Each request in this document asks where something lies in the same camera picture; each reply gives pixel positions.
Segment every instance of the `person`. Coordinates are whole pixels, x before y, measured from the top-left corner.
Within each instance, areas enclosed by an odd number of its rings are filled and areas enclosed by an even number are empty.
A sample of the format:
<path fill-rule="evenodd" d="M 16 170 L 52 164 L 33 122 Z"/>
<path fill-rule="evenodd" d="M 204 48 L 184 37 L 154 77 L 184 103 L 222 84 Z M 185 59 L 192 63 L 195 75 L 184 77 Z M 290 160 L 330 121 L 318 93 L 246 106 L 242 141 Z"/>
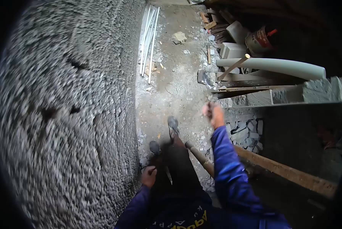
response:
<path fill-rule="evenodd" d="M 145 168 L 142 186 L 119 217 L 116 229 L 290 228 L 282 214 L 264 207 L 254 195 L 227 135 L 220 105 L 207 103 L 203 113 L 214 128 L 214 181 L 222 208 L 213 207 L 202 189 L 179 138 L 178 122 L 171 116 L 168 126 L 172 144 L 160 149 L 155 141 L 150 143 L 151 151 L 161 155 L 162 162 Z"/>

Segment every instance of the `left hand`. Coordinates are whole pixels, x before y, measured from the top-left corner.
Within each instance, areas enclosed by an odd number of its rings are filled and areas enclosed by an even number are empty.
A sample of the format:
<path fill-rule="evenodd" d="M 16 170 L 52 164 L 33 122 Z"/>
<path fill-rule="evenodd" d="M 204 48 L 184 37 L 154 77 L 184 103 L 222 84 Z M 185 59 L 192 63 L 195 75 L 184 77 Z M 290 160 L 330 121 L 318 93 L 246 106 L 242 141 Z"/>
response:
<path fill-rule="evenodd" d="M 142 178 L 141 178 L 141 183 L 148 188 L 151 188 L 155 184 L 155 175 L 157 174 L 157 169 L 155 166 L 148 166 L 145 168 Z"/>

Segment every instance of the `blue long-sleeve shirt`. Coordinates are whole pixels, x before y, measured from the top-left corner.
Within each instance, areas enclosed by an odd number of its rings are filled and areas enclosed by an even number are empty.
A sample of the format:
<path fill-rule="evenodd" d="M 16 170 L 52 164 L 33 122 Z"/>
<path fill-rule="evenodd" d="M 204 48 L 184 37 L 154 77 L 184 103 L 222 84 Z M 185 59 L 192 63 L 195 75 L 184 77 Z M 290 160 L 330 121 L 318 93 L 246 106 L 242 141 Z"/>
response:
<path fill-rule="evenodd" d="M 228 138 L 225 126 L 212 135 L 214 180 L 223 209 L 214 208 L 208 198 L 187 201 L 165 197 L 163 211 L 146 222 L 150 189 L 142 186 L 120 216 L 116 229 L 127 228 L 290 228 L 282 214 L 267 209 L 254 195 L 244 166 Z"/>

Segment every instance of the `dark pants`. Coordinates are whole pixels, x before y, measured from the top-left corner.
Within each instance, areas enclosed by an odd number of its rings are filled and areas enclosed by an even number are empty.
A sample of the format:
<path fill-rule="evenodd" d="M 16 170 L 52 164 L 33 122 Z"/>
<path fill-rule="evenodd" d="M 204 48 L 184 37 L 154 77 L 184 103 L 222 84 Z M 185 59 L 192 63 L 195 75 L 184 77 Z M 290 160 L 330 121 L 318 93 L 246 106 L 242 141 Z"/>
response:
<path fill-rule="evenodd" d="M 207 195 L 201 187 L 189 152 L 177 135 L 173 136 L 172 143 L 161 145 L 161 151 L 160 158 L 151 160 L 151 165 L 157 168 L 157 175 L 150 192 L 150 219 L 167 207 L 167 197 L 174 197 L 183 204 L 188 204 Z M 172 184 L 166 173 L 167 167 Z"/>

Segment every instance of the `bucket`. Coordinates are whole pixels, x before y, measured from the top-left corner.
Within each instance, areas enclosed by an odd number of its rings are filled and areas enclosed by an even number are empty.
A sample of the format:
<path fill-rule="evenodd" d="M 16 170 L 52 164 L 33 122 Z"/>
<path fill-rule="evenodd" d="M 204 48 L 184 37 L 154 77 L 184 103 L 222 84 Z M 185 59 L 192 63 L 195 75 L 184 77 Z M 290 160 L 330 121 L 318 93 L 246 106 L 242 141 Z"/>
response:
<path fill-rule="evenodd" d="M 269 33 L 269 35 L 272 35 L 276 32 L 277 30 L 273 30 Z M 265 26 L 248 35 L 245 39 L 245 44 L 253 56 L 259 56 L 264 52 L 273 49 L 273 46 L 270 44 L 268 36 L 265 33 Z"/>

